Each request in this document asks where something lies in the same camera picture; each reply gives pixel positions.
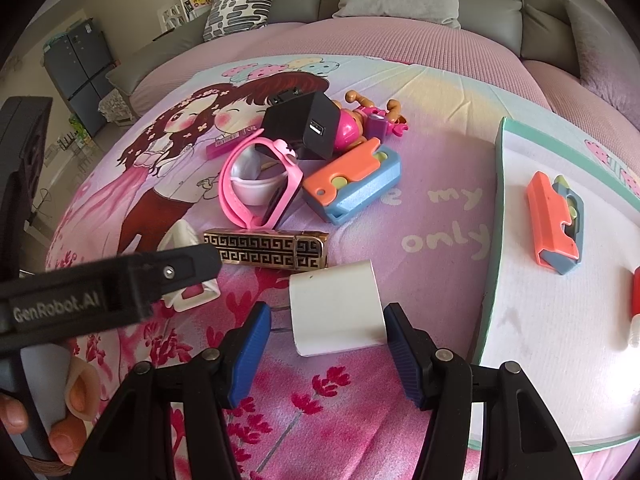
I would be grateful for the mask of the person left hand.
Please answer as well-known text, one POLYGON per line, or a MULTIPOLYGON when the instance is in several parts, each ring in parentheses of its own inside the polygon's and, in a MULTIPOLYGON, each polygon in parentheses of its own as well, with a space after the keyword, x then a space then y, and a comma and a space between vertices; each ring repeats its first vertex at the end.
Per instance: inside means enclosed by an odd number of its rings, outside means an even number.
POLYGON ((73 467, 98 412, 100 380, 89 363, 70 358, 21 358, 1 362, 1 422, 17 451, 73 467))

